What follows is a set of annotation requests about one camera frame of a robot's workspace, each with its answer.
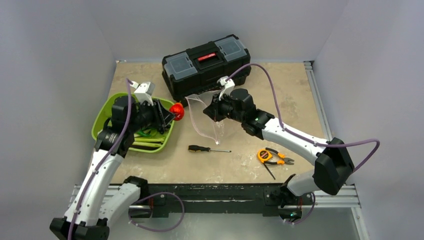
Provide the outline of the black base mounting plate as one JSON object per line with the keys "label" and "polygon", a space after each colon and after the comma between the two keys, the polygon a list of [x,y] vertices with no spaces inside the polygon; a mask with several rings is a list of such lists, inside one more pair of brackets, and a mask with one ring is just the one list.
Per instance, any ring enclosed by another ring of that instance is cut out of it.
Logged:
{"label": "black base mounting plate", "polygon": [[293,196],[280,183],[153,184],[142,189],[153,197],[130,206],[136,218],[167,218],[170,213],[261,214],[298,220],[313,203],[310,192]]}

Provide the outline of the orange tape measure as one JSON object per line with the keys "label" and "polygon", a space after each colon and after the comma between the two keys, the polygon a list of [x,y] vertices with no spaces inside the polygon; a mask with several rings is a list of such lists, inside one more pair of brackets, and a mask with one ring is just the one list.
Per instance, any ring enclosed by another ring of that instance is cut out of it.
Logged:
{"label": "orange tape measure", "polygon": [[261,149],[257,153],[257,158],[263,164],[265,164],[272,157],[273,157],[272,154],[268,150],[266,150],[266,149]]}

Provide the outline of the clear zip top bag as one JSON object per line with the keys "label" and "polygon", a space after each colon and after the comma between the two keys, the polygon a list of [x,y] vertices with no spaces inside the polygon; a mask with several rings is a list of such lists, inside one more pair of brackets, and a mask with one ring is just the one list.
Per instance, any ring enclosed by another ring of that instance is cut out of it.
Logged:
{"label": "clear zip top bag", "polygon": [[204,114],[203,110],[211,104],[213,96],[220,92],[220,90],[212,90],[185,97],[194,130],[200,136],[213,140],[216,145],[221,143],[224,136],[224,124],[223,122],[213,121]]}

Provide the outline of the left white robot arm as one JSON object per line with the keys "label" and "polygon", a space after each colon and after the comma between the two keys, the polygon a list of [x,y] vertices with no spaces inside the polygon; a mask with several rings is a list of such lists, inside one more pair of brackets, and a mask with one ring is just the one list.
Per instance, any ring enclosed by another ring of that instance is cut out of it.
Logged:
{"label": "left white robot arm", "polygon": [[130,204],[148,201],[147,180],[134,176],[128,177],[109,200],[104,198],[135,142],[135,134],[147,129],[163,134],[178,117],[157,98],[147,101],[130,94],[115,96],[103,107],[108,115],[97,134],[86,177],[64,216],[54,218],[49,226],[60,240],[106,240],[111,227]]}

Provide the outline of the green plastic tray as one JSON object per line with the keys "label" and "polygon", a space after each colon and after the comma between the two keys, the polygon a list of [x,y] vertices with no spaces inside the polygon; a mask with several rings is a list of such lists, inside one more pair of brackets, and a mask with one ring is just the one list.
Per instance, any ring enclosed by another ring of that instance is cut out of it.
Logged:
{"label": "green plastic tray", "polygon": [[[101,110],[97,114],[97,117],[92,125],[91,136],[94,140],[97,139],[98,134],[103,129],[105,121],[112,116],[112,105],[116,98],[125,96],[127,99],[127,93],[119,92],[110,96],[103,104]],[[169,127],[160,133],[158,130],[150,128],[144,128],[143,134],[136,132],[134,135],[134,143],[129,148],[129,151],[141,152],[141,153],[156,153],[161,151],[167,144],[170,135],[173,131],[175,121],[173,120]]]}

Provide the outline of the orange black pliers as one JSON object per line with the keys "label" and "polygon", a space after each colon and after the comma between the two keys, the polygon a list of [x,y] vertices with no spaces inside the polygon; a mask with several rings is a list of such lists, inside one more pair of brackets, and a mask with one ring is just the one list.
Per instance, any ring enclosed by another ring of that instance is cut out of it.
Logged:
{"label": "orange black pliers", "polygon": [[265,169],[268,171],[268,173],[271,175],[271,177],[275,180],[275,176],[269,169],[268,165],[294,165],[294,160],[286,157],[284,154],[280,153],[279,151],[266,147],[264,148],[268,150],[272,154],[272,158],[268,160],[266,163],[262,163],[262,165],[265,167]]}

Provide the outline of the black yellow screwdriver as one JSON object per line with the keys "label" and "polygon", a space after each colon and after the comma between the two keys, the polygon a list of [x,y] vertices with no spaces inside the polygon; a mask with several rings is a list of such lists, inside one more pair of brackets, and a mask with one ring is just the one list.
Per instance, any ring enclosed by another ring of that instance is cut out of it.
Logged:
{"label": "black yellow screwdriver", "polygon": [[192,152],[224,152],[224,153],[232,152],[231,150],[213,149],[210,147],[199,146],[199,145],[189,145],[188,150]]}

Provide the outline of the aluminium frame rails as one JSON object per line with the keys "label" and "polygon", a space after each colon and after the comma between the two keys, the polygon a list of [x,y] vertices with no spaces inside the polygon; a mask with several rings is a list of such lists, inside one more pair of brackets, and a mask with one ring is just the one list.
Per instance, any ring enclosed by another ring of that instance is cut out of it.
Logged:
{"label": "aluminium frame rails", "polygon": [[[254,67],[245,88],[253,95],[256,105],[276,113],[270,83],[263,73],[267,69],[274,84],[278,107],[283,120],[290,126],[318,137],[330,134],[351,141],[341,133],[347,122],[343,110],[343,95],[324,78],[323,68],[317,62],[310,66],[300,63],[263,63]],[[177,122],[163,150],[157,153],[130,151],[112,178],[120,184],[129,176],[147,179],[153,184],[252,184],[270,183],[272,177],[260,165],[256,152],[266,142],[248,136],[241,125],[232,120],[212,123],[206,116],[196,116],[197,122],[206,122],[205,131],[219,134],[221,153],[194,153],[190,144],[213,147],[212,139],[200,136],[186,116]],[[259,240],[259,239],[345,239],[360,238],[356,221],[365,220],[364,197],[357,194],[356,213],[341,205],[339,197],[334,206],[319,201],[307,220],[298,226],[288,226],[279,217],[239,213],[187,213],[172,231],[154,233],[129,225],[121,216],[111,228],[112,240]]]}

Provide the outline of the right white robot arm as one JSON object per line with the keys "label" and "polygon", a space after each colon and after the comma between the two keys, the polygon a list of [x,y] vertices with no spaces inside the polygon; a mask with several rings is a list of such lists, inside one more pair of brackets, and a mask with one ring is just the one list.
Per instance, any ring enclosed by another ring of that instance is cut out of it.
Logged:
{"label": "right white robot arm", "polygon": [[223,97],[214,94],[203,113],[215,122],[224,119],[239,122],[247,134],[281,145],[313,165],[313,170],[290,176],[283,183],[280,196],[288,204],[314,191],[337,195],[354,171],[350,154],[342,146],[343,141],[336,137],[327,141],[289,125],[281,125],[277,117],[258,109],[244,88],[235,89]]}

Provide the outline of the black plastic toolbox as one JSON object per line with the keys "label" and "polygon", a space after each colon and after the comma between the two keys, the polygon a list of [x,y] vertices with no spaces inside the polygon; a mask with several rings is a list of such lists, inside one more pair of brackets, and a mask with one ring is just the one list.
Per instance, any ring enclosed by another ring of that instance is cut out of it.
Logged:
{"label": "black plastic toolbox", "polygon": [[162,77],[173,100],[186,107],[185,97],[218,90],[220,78],[250,62],[247,47],[231,34],[163,57]]}

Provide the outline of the green celery stalks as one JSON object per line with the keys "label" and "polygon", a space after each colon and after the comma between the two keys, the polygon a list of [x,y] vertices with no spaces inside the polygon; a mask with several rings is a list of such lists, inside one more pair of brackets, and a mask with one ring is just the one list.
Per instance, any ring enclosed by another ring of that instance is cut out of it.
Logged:
{"label": "green celery stalks", "polygon": [[165,139],[166,137],[160,134],[156,134],[153,136],[134,134],[134,142],[132,145],[137,148],[143,147],[158,149],[163,145]]}

